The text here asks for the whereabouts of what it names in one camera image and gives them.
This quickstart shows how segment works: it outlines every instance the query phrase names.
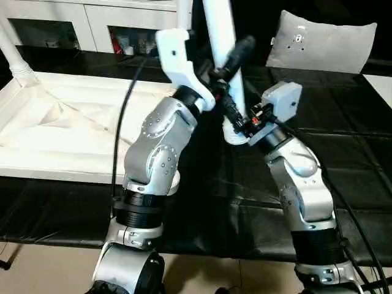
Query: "white pole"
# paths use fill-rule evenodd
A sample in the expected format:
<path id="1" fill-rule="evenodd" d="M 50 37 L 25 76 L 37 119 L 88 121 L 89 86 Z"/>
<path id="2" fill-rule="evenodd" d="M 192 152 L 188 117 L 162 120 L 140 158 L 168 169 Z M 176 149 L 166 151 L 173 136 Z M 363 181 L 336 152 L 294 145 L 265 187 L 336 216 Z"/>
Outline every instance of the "white pole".
<path id="1" fill-rule="evenodd" d="M 29 64 L 20 56 L 19 51 L 8 38 L 6 31 L 1 24 L 0 49 L 7 58 L 13 77 L 19 82 L 19 84 L 21 84 L 21 86 L 25 86 L 33 80 L 36 81 L 34 72 L 29 67 Z"/>
<path id="2" fill-rule="evenodd" d="M 203 0 L 203 5 L 215 66 L 220 67 L 224 65 L 228 53 L 235 45 L 230 0 Z M 240 70 L 230 82 L 229 93 L 233 97 L 239 112 L 244 116 L 244 88 Z M 243 134 L 234 133 L 233 126 L 227 118 L 223 123 L 223 131 L 225 140 L 229 144 L 240 145 L 247 142 L 247 138 Z"/>
<path id="3" fill-rule="evenodd" d="M 177 28 L 190 29 L 190 8 L 192 0 L 177 0 Z"/>

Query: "white pillow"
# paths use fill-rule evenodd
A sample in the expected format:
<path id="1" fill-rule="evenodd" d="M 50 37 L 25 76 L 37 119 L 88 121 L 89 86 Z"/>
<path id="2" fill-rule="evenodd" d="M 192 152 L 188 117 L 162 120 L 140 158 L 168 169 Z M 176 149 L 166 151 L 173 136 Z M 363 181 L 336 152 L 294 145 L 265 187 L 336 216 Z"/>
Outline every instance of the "white pillow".
<path id="1" fill-rule="evenodd" d="M 335 26 L 313 23 L 282 10 L 266 66 L 361 72 L 373 46 L 377 23 Z"/>

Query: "black cable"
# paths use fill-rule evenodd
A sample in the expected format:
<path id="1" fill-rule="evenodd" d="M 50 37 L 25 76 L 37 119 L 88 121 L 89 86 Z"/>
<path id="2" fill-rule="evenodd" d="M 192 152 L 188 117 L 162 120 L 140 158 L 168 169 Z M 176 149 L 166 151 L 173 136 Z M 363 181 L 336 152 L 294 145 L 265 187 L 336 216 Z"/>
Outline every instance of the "black cable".
<path id="1" fill-rule="evenodd" d="M 384 294 L 389 294 L 389 288 L 388 288 L 388 282 L 386 280 L 386 277 L 384 275 L 383 269 L 382 269 L 382 265 L 380 263 L 380 261 L 378 260 L 368 238 L 366 237 L 362 226 L 360 225 L 360 223 L 358 222 L 358 219 L 356 218 L 353 209 L 351 208 L 351 206 L 349 205 L 349 203 L 347 202 L 347 200 L 345 199 L 345 197 L 339 192 L 339 190 L 335 187 L 335 185 L 332 183 L 332 181 L 330 180 L 329 174 L 327 169 L 325 168 L 321 157 L 317 155 L 315 149 L 312 149 L 311 146 L 309 145 L 309 143 L 307 142 L 307 140 L 304 140 L 303 136 L 301 136 L 299 134 L 299 132 L 295 131 L 294 129 L 292 129 L 291 127 L 289 127 L 288 125 L 286 125 L 286 123 L 279 121 L 277 118 L 273 118 L 271 120 L 272 122 L 276 123 L 279 127 L 281 127 L 282 129 L 284 129 L 287 133 L 291 134 L 292 136 L 298 137 L 305 145 L 308 145 L 308 147 L 312 150 L 312 152 L 315 154 L 315 156 L 318 158 L 318 161 L 320 162 L 320 168 L 322 169 L 322 175 L 324 177 L 324 179 L 328 182 L 330 188 L 332 188 L 332 190 L 334 190 L 335 194 L 339 197 L 340 201 L 343 203 L 343 205 L 345 206 L 347 212 L 349 213 L 350 217 L 352 218 L 352 221 L 355 224 L 356 229 L 358 230 L 358 233 L 361 235 L 363 243 L 366 246 L 367 251 L 369 252 L 370 256 L 372 257 L 372 260 L 375 264 L 375 267 L 377 268 L 377 271 L 379 273 L 380 276 L 380 280 L 382 282 L 382 288 L 383 288 L 383 293 Z"/>
<path id="2" fill-rule="evenodd" d="M 134 75 L 134 79 L 130 83 L 128 91 L 127 91 L 127 94 L 125 95 L 124 101 L 122 102 L 120 113 L 119 113 L 119 116 L 118 116 L 118 122 L 117 122 L 117 128 L 116 128 L 116 136 L 115 136 L 115 148 L 114 148 L 114 151 L 113 151 L 113 171 L 112 171 L 112 174 L 111 174 L 111 196 L 112 196 L 113 200 L 116 199 L 116 173 L 117 173 L 117 158 L 118 158 L 118 142 L 119 142 L 119 138 L 120 138 L 121 124 L 123 123 L 123 117 L 124 117 L 124 113 L 125 113 L 125 109 L 127 107 L 127 103 L 128 103 L 129 97 L 130 97 L 130 95 L 132 93 L 132 90 L 135 87 L 135 84 L 136 84 L 136 82 L 137 82 L 137 80 L 139 78 L 141 70 L 146 65 L 147 60 L 150 57 L 150 55 L 146 56 L 143 59 L 143 61 L 141 62 L 141 64 L 139 65 L 139 67 L 137 68 L 137 70 L 135 72 L 135 75 Z"/>
<path id="3" fill-rule="evenodd" d="M 337 214 L 337 208 L 336 208 L 335 203 L 333 204 L 333 211 L 335 213 L 336 228 L 337 228 L 337 232 L 339 234 L 339 239 L 340 239 L 343 251 L 346 254 L 347 258 L 351 261 L 353 267 L 355 268 L 355 270 L 357 271 L 357 273 L 360 276 L 361 280 L 363 281 L 363 284 L 366 285 L 366 286 L 369 286 L 370 285 L 369 280 L 367 279 L 367 277 L 365 276 L 365 274 L 361 270 L 358 262 L 356 262 L 353 254 L 350 251 L 350 248 L 349 248 L 350 243 L 349 243 L 348 239 L 343 236 L 342 225 L 341 225 L 341 222 L 340 222 L 340 218 L 339 218 L 339 216 Z M 371 294 L 376 294 L 374 289 L 370 289 L 369 291 L 370 291 Z"/>

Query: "black leather surface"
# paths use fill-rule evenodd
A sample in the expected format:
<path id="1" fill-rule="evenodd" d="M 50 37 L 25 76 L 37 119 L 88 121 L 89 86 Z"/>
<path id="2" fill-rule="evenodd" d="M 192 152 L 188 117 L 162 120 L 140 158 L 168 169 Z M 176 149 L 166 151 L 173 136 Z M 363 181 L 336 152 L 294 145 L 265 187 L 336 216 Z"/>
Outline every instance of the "black leather surface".
<path id="1" fill-rule="evenodd" d="M 105 53 L 23 48 L 34 70 L 132 78 L 137 61 Z M 0 81 L 9 79 L 2 68 Z M 248 68 L 260 91 L 280 80 L 304 87 L 302 130 L 347 197 L 377 255 L 392 266 L 392 110 L 361 75 Z M 142 80 L 167 81 L 149 63 Z M 218 110 L 205 113 L 179 162 L 179 192 L 168 197 L 161 252 L 294 261 L 276 186 L 257 148 L 222 139 Z M 110 212 L 108 185 L 0 178 L 0 239 L 99 247 Z M 362 265 L 371 264 L 337 201 L 344 235 Z"/>

